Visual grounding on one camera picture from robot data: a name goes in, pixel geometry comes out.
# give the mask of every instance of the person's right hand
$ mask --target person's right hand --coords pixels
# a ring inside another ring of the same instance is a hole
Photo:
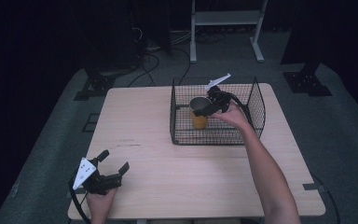
[[[241,108],[232,100],[229,102],[228,110],[225,113],[216,112],[211,115],[211,118],[221,119],[228,125],[237,129],[249,124]]]

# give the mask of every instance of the black wire basket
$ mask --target black wire basket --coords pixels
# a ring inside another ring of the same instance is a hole
[[[176,145],[243,145],[240,133],[219,119],[208,119],[205,129],[193,127],[189,102],[207,96],[207,77],[175,78],[172,81],[170,133]],[[258,137],[264,129],[266,108],[255,77],[230,77],[217,85],[221,91],[233,93],[245,105],[246,118]]]

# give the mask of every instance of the human arm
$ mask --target human arm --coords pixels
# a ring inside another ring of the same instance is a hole
[[[104,224],[109,215],[118,188],[110,189],[106,195],[87,194],[87,204],[91,212],[91,224]]]
[[[214,113],[211,117],[221,119],[240,132],[266,223],[300,223],[296,201],[281,168],[261,143],[241,109],[231,101],[227,112]]]

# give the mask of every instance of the person's left hand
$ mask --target person's left hand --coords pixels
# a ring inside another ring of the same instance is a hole
[[[87,204],[91,212],[91,223],[99,224],[105,223],[112,207],[118,188],[109,189],[106,195],[101,194],[87,194]]]

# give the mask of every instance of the yellow cup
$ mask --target yellow cup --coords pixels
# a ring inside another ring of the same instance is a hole
[[[199,110],[205,108],[207,105],[210,105],[211,101],[203,96],[198,96],[193,98],[190,101],[190,116],[194,128],[196,129],[205,129],[208,124],[208,119],[204,116],[196,116],[194,110]]]

